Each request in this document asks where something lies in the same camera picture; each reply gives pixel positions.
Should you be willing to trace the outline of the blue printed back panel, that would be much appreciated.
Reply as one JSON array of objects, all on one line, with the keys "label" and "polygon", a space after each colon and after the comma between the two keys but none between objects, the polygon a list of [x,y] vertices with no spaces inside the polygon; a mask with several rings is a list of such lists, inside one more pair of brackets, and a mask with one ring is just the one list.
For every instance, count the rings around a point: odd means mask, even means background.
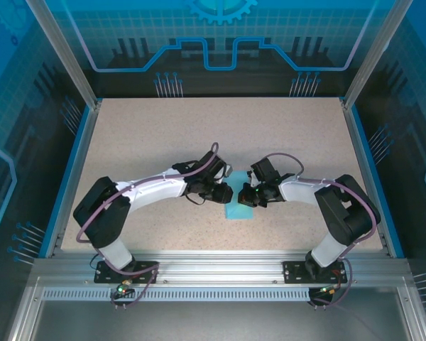
[{"label": "blue printed back panel", "polygon": [[56,0],[98,97],[341,97],[394,0]]}]

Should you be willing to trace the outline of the blue printed side panel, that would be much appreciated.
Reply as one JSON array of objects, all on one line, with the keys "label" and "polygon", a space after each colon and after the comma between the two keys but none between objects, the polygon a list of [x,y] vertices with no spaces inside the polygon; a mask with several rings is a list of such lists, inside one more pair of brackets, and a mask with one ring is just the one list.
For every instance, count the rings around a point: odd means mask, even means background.
[{"label": "blue printed side panel", "polygon": [[412,0],[355,107],[426,313],[426,0]]},{"label": "blue printed side panel", "polygon": [[26,0],[0,0],[0,341],[40,253],[86,110]]}]

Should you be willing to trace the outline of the aluminium front rail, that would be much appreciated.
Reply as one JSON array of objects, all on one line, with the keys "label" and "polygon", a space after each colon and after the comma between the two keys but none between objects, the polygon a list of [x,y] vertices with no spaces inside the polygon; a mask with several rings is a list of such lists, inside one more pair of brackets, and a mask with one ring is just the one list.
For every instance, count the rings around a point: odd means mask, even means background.
[{"label": "aluminium front rail", "polygon": [[[305,251],[142,251],[141,261],[160,264],[157,285],[185,287],[232,287],[283,285],[283,261],[302,261]],[[59,253],[49,259],[36,259],[30,286],[93,286],[91,254]],[[379,252],[352,252],[354,287],[399,287],[412,285],[413,276],[406,259]]]}]

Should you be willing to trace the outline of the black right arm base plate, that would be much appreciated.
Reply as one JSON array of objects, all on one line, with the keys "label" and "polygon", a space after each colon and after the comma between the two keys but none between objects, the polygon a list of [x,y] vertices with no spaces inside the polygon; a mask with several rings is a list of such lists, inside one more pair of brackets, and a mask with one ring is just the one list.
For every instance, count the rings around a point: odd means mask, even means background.
[{"label": "black right arm base plate", "polygon": [[282,268],[285,284],[348,283],[345,264],[342,261],[320,268],[314,275],[308,271],[304,261],[284,261]]}]

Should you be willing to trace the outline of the blue edged side rail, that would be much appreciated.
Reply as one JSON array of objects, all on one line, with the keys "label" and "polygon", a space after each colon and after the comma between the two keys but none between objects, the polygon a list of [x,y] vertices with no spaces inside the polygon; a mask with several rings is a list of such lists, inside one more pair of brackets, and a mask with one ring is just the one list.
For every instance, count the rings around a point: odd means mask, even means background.
[{"label": "blue edged side rail", "polygon": [[368,196],[373,200],[381,214],[381,222],[378,226],[379,234],[384,237],[386,249],[389,256],[403,259],[405,257],[398,233],[389,209],[376,164],[374,163],[371,149],[368,145],[363,125],[359,118],[356,107],[346,107],[340,97],[344,118],[349,129],[352,144],[359,163],[360,171],[364,180]]},{"label": "blue edged side rail", "polygon": [[47,259],[53,256],[59,236],[63,234],[63,231],[67,227],[101,104],[102,100],[100,99],[94,109],[87,107],[82,115],[62,177],[62,182],[55,199],[55,204],[50,215],[45,236],[40,247],[38,254],[40,259]]}]

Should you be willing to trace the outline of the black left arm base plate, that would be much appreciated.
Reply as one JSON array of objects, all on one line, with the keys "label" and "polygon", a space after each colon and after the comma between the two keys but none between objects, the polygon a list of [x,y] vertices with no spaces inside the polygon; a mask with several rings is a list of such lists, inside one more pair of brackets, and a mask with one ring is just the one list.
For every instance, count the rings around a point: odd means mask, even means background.
[{"label": "black left arm base plate", "polygon": [[[123,269],[126,272],[137,272],[157,266],[157,261],[132,261],[127,267]],[[109,283],[119,284],[126,279],[130,279],[132,284],[143,284],[147,283],[154,271],[145,272],[139,276],[125,276],[113,271],[105,261],[99,261],[96,265],[96,274],[94,275],[95,283]]]}]

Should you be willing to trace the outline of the aluminium corner post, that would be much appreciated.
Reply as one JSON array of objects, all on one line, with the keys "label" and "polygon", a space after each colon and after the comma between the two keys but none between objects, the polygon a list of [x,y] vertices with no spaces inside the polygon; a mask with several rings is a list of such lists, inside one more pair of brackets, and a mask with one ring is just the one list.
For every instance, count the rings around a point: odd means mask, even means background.
[{"label": "aluminium corner post", "polygon": [[57,21],[44,0],[26,0],[26,3],[51,46],[67,70],[68,75],[75,87],[90,109],[96,109],[98,105],[97,96],[94,94],[80,64],[78,63],[69,43],[64,37]]},{"label": "aluminium corner post", "polygon": [[404,19],[413,0],[395,0],[391,10],[388,12],[381,29],[376,35],[364,61],[356,73],[351,85],[342,101],[344,110],[351,110],[361,91],[368,82],[372,72],[388,47],[391,39]]}]

